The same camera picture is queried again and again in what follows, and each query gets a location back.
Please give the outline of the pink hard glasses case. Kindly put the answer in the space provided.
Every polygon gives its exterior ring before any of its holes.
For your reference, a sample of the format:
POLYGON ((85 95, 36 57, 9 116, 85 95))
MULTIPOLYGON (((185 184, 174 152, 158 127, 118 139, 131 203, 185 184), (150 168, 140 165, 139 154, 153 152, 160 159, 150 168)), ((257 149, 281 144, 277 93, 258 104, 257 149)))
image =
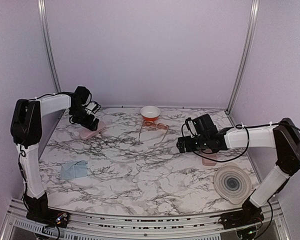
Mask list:
POLYGON ((204 166, 213 167, 217 164, 217 155, 210 149, 202 150, 200 154, 202 155, 201 161, 204 166))

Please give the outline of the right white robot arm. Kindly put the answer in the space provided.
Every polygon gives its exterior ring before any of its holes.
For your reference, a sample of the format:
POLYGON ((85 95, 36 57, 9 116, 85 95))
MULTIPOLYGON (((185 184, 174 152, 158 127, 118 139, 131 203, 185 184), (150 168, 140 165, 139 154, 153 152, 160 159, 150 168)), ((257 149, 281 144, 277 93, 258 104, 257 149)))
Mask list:
POLYGON ((285 117, 278 122, 259 125, 238 124, 218 129, 209 114, 188 118, 183 124, 190 134, 176 142, 181 154, 193 153, 211 161, 211 154, 230 150, 272 150, 275 161, 259 186, 241 202, 241 209, 223 213, 219 222, 224 229, 251 225, 263 219, 262 207, 278 194, 300 170, 300 128, 285 117))

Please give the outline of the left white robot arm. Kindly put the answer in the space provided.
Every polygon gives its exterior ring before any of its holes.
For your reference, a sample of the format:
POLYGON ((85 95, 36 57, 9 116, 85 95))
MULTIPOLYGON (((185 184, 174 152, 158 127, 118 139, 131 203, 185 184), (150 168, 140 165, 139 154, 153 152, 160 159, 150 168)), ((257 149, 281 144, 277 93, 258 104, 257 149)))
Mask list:
POLYGON ((32 99, 19 99, 12 116, 10 133, 18 152, 18 167, 24 183, 23 203, 30 220, 64 227, 69 213, 48 207, 39 169, 39 143, 42 139, 42 118, 58 111, 69 111, 69 122, 95 131, 99 119, 91 92, 78 86, 74 92, 48 93, 32 99))

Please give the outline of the pink soft glasses case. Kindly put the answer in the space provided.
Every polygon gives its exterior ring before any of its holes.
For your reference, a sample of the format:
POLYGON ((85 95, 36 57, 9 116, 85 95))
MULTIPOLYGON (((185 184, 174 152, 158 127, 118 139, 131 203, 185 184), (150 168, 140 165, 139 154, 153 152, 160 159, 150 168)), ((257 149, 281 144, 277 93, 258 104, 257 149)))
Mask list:
POLYGON ((88 140, 88 139, 96 136, 97 134, 101 133, 101 131, 103 131, 105 127, 106 127, 106 124, 103 121, 100 121, 98 123, 96 130, 91 131, 91 130, 85 128, 79 133, 79 137, 82 140, 88 140))

